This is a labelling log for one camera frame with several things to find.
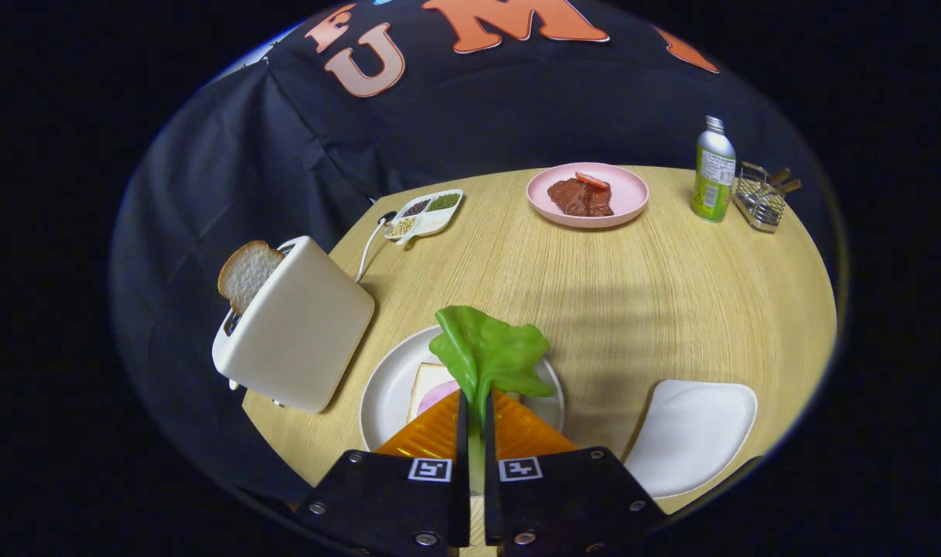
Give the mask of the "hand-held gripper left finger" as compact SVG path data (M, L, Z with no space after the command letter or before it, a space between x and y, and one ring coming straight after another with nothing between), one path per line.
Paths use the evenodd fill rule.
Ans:
M297 525L350 555L457 556L470 546L468 403L449 396L448 458L343 452L296 511Z

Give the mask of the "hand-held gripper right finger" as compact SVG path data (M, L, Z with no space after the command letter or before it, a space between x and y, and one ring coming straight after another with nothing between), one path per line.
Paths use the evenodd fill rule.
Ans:
M604 446L500 459L494 395L484 421L484 539L499 556L609 556L668 525Z

